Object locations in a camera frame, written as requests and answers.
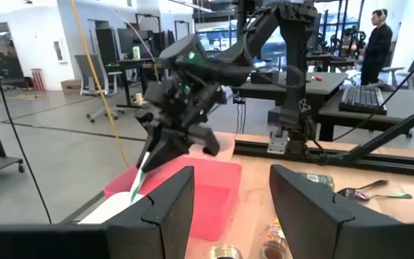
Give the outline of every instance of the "floor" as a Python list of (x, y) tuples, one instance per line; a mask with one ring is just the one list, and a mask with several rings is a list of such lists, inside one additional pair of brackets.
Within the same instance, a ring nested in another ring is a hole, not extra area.
[[(52, 220), (60, 222), (123, 173), (126, 166), (108, 119), (98, 118), (95, 124), (86, 119), (88, 112), (101, 105), (98, 99), (64, 96), (62, 92), (44, 92), (37, 98), (27, 98), (32, 94), (35, 93), (6, 93), (9, 110)], [(124, 103), (124, 96), (119, 95), (110, 103)], [(272, 101), (247, 99), (244, 133), (268, 135), (270, 128), (263, 114), (273, 105)], [(116, 121), (130, 165), (136, 162), (146, 137), (134, 113), (134, 109), (128, 109)], [(220, 106), (209, 115), (208, 125), (217, 131), (236, 132), (236, 113), (236, 106), (231, 103)], [(0, 95), (0, 138), (8, 155), (21, 158), (7, 119)], [(335, 136), (346, 130), (337, 127)], [(362, 144), (378, 134), (361, 129), (340, 141)], [(411, 140), (398, 137), (387, 146), (414, 149), (414, 135)], [(18, 173), (15, 165), (0, 171), (0, 224), (43, 222), (47, 222), (47, 217), (28, 171)]]

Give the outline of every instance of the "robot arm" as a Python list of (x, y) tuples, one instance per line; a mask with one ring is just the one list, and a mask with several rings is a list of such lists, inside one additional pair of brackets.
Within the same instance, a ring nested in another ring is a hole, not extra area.
[[(286, 40), (287, 64), (306, 70), (306, 43), (311, 33), (311, 23), (317, 11), (307, 4), (270, 4), (246, 28), (244, 36), (217, 58), (208, 58), (195, 35), (178, 40), (160, 55), (163, 66), (172, 70), (173, 76), (161, 84), (149, 86), (144, 98), (154, 106), (152, 111), (139, 111), (136, 118), (148, 132), (147, 141), (137, 166), (147, 173), (160, 165), (188, 153), (198, 142), (204, 152), (217, 155), (219, 143), (211, 129), (200, 123), (207, 122), (208, 112), (215, 103), (226, 103), (221, 86), (241, 86), (253, 69), (252, 58), (261, 50), (267, 39), (281, 26)], [(301, 75), (287, 75), (289, 109), (286, 130), (302, 132), (300, 122), (301, 101), (305, 104), (305, 80)], [(145, 153), (149, 153), (141, 166)]]

